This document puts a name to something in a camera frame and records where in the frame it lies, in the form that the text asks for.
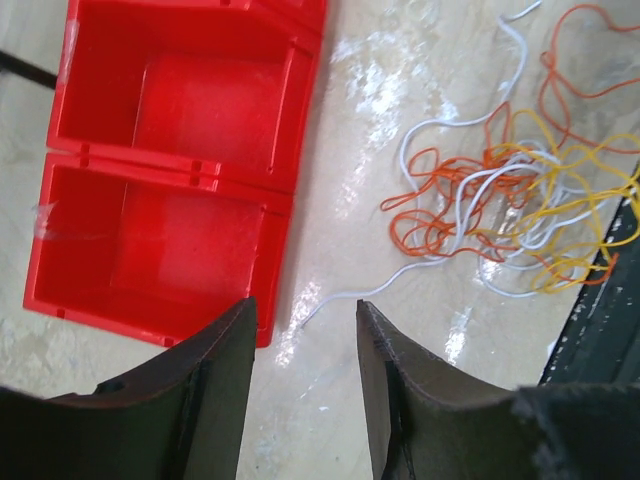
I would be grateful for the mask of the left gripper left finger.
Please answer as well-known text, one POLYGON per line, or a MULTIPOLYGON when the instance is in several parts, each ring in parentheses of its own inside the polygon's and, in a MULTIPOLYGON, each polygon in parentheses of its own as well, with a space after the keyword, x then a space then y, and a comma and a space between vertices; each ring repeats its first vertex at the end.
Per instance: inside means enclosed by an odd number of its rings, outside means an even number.
POLYGON ((2 388, 2 478, 235 478, 256 336, 247 298, 91 394, 2 388))

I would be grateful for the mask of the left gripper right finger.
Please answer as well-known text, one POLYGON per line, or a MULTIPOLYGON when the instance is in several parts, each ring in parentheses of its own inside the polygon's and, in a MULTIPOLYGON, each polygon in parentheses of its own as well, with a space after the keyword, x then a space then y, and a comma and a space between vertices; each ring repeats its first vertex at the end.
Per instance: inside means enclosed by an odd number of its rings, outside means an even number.
POLYGON ((447 363, 368 301, 356 323, 375 478, 638 477, 636 385, 507 390, 447 363))

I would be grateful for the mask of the red three-compartment bin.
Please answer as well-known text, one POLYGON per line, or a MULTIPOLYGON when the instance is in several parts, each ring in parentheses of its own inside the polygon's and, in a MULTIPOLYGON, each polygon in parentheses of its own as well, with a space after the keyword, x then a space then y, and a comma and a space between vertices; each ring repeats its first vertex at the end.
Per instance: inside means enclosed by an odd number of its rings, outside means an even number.
POLYGON ((72 1, 23 305, 173 346, 271 343, 324 1, 72 1))

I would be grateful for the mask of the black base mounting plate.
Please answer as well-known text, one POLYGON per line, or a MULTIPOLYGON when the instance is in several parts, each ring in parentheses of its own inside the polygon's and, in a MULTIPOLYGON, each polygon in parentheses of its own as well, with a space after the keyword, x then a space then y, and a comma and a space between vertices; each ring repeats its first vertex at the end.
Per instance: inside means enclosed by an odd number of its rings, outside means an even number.
POLYGON ((580 290, 540 384, 639 382, 639 241, 613 251, 612 275, 580 290))

